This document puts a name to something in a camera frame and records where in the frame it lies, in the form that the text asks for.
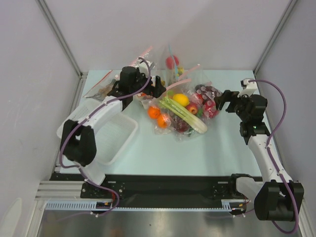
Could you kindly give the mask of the clear pink zip bag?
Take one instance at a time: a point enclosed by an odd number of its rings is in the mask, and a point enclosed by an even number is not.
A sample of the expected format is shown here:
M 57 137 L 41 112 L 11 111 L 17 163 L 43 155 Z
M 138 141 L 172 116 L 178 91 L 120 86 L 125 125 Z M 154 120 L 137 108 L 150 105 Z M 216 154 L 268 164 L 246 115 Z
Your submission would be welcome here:
M 154 122 L 155 134 L 172 133 L 179 141 L 189 140 L 208 131 L 219 114 L 214 99 L 221 94 L 211 82 L 184 79 L 170 85 L 159 98 L 148 100 L 144 108 Z

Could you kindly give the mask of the fake celery stalk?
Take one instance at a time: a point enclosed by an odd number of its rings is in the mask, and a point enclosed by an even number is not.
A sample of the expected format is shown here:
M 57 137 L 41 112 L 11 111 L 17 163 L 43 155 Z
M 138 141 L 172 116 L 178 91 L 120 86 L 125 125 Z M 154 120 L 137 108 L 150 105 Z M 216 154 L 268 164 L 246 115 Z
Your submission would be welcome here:
M 184 120 L 196 132 L 204 134 L 208 130 L 207 125 L 201 119 L 191 114 L 185 107 L 181 106 L 173 99 L 165 96 L 160 99 L 159 105 L 172 111 L 175 115 Z

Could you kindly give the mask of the blue zip bag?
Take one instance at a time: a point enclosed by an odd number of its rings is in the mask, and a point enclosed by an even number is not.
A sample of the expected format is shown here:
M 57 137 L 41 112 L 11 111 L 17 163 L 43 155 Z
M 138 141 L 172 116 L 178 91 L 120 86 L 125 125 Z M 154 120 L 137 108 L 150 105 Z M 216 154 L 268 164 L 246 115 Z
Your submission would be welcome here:
M 168 44 L 163 50 L 161 62 L 167 85 L 171 85 L 188 78 L 185 74 L 186 70 L 182 61 L 179 59 L 178 55 L 173 52 L 170 44 Z

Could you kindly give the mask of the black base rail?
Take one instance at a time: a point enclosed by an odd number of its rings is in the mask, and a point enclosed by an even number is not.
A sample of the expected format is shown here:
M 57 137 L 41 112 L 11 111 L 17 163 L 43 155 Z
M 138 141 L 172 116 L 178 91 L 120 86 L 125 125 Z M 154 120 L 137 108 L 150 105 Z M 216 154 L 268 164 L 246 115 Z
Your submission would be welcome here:
M 231 176 L 171 176 L 108 174 L 96 187 L 84 182 L 79 196 L 84 199 L 114 199 L 131 202 L 210 203 L 222 199 L 241 199 L 247 205 L 252 198 L 237 191 L 237 178 Z

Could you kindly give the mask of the pink dotted zip bag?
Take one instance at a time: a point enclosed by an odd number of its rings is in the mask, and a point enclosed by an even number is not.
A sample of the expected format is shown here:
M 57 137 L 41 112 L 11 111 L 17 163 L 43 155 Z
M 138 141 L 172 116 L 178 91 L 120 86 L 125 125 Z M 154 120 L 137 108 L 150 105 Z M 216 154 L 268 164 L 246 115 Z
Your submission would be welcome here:
M 201 109 L 201 115 L 204 119 L 213 119 L 219 114 L 214 99 L 221 95 L 222 92 L 211 85 L 198 84 L 195 86 L 191 98 Z

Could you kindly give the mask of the fake red apple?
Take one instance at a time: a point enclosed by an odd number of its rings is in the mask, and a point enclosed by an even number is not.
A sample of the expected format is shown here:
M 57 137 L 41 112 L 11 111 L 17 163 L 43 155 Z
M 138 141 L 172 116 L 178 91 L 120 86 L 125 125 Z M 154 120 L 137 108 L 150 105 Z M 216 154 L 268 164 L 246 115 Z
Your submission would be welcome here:
M 198 113 L 198 105 L 196 103 L 190 103 L 186 106 L 186 109 L 193 115 L 196 115 Z

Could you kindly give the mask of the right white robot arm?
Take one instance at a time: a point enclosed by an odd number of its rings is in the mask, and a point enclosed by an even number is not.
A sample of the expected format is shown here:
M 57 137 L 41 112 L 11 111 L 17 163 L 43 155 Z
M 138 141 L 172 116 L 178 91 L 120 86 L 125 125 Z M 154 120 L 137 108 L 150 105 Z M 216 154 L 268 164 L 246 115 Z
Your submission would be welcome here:
M 240 134 L 244 138 L 259 166 L 263 185 L 244 175 L 228 185 L 233 198 L 245 195 L 254 203 L 257 218 L 264 221 L 298 221 L 304 188 L 287 174 L 272 144 L 270 132 L 263 122 L 268 101 L 261 95 L 239 95 L 225 90 L 215 97 L 216 109 L 228 102 L 226 112 L 236 114 L 240 120 Z

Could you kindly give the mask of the large clear red-zip bag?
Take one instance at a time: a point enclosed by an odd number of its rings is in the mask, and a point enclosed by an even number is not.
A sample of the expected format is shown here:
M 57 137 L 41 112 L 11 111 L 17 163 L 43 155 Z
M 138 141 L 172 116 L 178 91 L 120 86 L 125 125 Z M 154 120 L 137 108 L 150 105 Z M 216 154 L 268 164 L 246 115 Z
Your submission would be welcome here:
M 137 66 L 137 61 L 138 61 L 138 60 L 144 60 L 149 70 L 150 70 L 150 68 L 149 68 L 149 65 L 148 65 L 148 63 L 146 62 L 146 60 L 151 61 L 151 62 L 154 62 L 155 66 L 156 66 L 157 63 L 158 63 L 158 61 L 157 61 L 157 58 L 156 58 L 156 55 L 155 55 L 154 47 L 153 47 L 153 46 L 150 46 L 148 49 L 146 49 L 146 50 L 145 50 L 143 53 L 141 53 L 141 55 L 138 56 L 129 66 L 138 68 L 138 66 Z

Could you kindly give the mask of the fake yellow lemon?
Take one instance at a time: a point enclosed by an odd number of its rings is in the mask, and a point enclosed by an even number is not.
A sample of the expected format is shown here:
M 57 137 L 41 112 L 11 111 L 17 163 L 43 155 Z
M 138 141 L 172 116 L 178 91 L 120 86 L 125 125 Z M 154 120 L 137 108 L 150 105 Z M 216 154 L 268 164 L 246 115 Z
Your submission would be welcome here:
M 173 95 L 172 99 L 183 107 L 188 106 L 190 103 L 188 97 L 185 94 L 181 93 Z

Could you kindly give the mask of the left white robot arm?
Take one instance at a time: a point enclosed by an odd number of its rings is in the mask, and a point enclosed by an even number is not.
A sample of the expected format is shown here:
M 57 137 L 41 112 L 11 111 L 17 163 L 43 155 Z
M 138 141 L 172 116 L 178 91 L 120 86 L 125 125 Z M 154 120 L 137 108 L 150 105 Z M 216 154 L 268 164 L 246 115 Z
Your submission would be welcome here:
M 105 174 L 95 161 L 97 154 L 96 134 L 115 115 L 122 112 L 139 93 L 154 98 L 166 91 L 160 76 L 151 76 L 150 66 L 123 67 L 119 80 L 115 82 L 105 99 L 90 114 L 78 120 L 69 119 L 63 125 L 60 157 L 74 163 L 83 177 L 92 185 L 91 191 L 102 198 L 108 194 L 109 186 L 103 182 Z

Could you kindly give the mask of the fake orange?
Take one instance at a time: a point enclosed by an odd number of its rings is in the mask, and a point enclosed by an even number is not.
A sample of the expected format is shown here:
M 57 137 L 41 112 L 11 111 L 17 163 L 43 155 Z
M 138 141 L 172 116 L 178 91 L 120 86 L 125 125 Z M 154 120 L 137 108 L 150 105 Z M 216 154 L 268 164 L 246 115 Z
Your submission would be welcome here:
M 160 109 L 158 107 L 150 106 L 147 109 L 147 113 L 148 113 L 149 118 L 157 119 L 160 116 Z
M 160 114 L 157 118 L 157 125 L 159 128 L 165 129 L 171 125 L 171 120 L 167 114 Z

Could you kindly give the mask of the red zip longan bag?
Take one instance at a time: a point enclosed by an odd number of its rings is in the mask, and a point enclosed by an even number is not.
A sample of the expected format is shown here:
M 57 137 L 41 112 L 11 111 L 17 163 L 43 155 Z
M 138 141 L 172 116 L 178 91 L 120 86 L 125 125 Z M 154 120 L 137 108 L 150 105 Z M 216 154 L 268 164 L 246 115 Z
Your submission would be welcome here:
M 86 84 L 89 79 L 92 79 L 96 76 L 97 81 L 88 86 L 88 91 L 83 94 L 83 98 L 95 99 L 97 101 L 103 101 L 107 94 L 113 89 L 113 86 L 118 81 L 119 77 L 116 75 L 113 70 L 108 72 L 105 71 L 89 71 L 88 77 L 86 79 Z

